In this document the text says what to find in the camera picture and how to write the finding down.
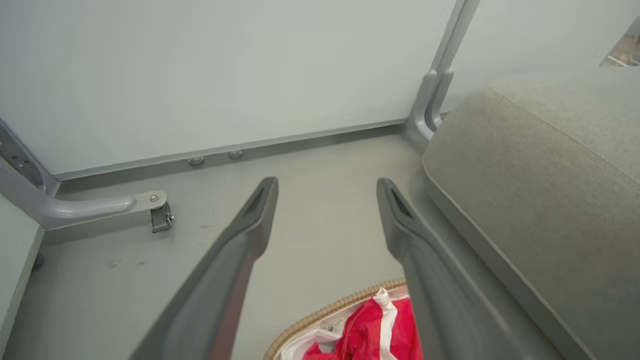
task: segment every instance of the gray fabric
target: gray fabric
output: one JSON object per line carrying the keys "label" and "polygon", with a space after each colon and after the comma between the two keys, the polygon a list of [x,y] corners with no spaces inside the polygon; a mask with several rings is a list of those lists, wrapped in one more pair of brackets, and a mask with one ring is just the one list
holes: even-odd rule
{"label": "gray fabric", "polygon": [[434,201],[567,358],[640,358],[638,86],[612,68],[501,81],[423,157]]}

